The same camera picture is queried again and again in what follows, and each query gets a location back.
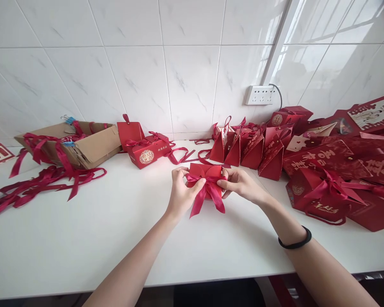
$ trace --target white tiled wall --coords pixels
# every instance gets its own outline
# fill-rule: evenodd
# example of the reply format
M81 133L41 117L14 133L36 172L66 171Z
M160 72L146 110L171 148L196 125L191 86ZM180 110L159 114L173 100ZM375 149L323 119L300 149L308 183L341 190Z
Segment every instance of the white tiled wall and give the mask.
M127 113L175 139L267 120L260 82L286 0L0 0L0 141ZM384 95L384 0L300 0L272 83L316 117Z

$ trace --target red ribbon loop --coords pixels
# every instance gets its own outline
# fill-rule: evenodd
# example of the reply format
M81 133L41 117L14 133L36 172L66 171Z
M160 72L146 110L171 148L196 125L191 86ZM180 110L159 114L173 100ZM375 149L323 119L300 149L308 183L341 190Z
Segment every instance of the red ribbon loop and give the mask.
M186 174L186 180L188 182L197 182L201 177L196 176L196 175L191 175L191 174ZM206 196L206 192L209 193L210 197L212 198L213 202L215 203L216 209L221 212L225 213L225 206L222 201L222 197L219 196L219 193L217 191L217 182L218 180L227 180L225 176L221 177L215 177L215 176L208 176L206 177L206 182L203 186L203 188L199 191L197 194L195 201L193 203L192 211L191 211L191 217L194 215L199 214L201 211L202 205L204 203L204 199Z

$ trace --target bag handle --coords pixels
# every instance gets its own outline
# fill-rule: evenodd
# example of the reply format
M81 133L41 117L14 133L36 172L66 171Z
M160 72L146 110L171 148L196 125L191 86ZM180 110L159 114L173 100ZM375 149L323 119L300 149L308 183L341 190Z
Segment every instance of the bag handle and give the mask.
M310 208L312 206L312 202L309 203L309 205L306 207L306 209L304 210L304 213L308 216L308 217L312 217L312 218L315 218L316 220L319 220L319 221L322 221L322 222L325 222L326 224L329 224L329 225L334 225L334 226L340 226L340 225L343 225L345 222L346 222L346 216L350 213L351 211L351 205L348 204L347 205L347 209L346 211L344 212L344 214L342 215L341 219L339 220L340 222L338 223L335 223L335 222L330 222L328 220L325 220L323 218L320 218L316 215L312 215L310 214Z

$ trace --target power socket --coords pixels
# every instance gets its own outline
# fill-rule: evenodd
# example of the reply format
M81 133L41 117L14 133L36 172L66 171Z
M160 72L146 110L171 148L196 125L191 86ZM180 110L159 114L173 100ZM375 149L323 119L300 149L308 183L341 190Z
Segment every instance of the power socket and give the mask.
M252 85L249 87L247 93L247 100L245 104L247 105L267 105L273 104L273 94L276 92L276 89L273 85L267 86L257 86Z

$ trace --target red gift bag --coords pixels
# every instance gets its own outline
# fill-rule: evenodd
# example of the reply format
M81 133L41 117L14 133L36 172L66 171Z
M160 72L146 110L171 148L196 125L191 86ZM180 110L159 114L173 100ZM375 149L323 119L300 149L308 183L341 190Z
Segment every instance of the red gift bag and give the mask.
M230 147L229 153L226 156L225 164L239 166L240 164L240 152L241 152L241 129L238 129L235 132L235 137L233 138L233 143Z
M213 144L212 150L210 152L209 159L223 163L227 156L228 151L228 138L229 134L229 122L232 119L232 116L229 116L226 121L223 129L215 137L215 143Z
M284 132L284 137L280 138L283 146L287 148L291 140L291 134L294 124L287 124L280 127L267 127L265 130L265 147L267 147L273 140L274 136L281 136Z
M126 152L125 144L128 140L140 142L145 138L145 135L139 122L130 122L127 114L123 114L122 116L125 122L118 122L116 126L118 127L122 149Z
M256 134L250 139L248 145L243 150L240 165L251 169L257 169L262 160L264 143L265 139L262 130L257 130Z
M260 177L278 181L282 174L284 146L280 137L275 134L272 142L267 146L265 158L260 163L257 174Z

